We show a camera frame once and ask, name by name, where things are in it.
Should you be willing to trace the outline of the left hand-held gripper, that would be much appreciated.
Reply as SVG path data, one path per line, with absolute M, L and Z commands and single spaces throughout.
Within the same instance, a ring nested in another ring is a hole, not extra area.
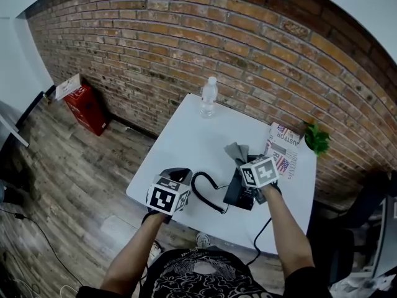
M 166 215 L 174 215 L 176 211 L 182 210 L 189 196 L 191 180 L 191 169 L 168 168 L 163 170 L 160 176 L 154 177 L 153 183 L 148 189 L 147 208 Z

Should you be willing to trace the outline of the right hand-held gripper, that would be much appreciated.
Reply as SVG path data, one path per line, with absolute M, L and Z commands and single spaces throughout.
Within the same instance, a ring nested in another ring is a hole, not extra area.
M 262 156 L 239 167 L 244 184 L 251 188 L 261 188 L 279 179 L 275 161 L 272 157 Z

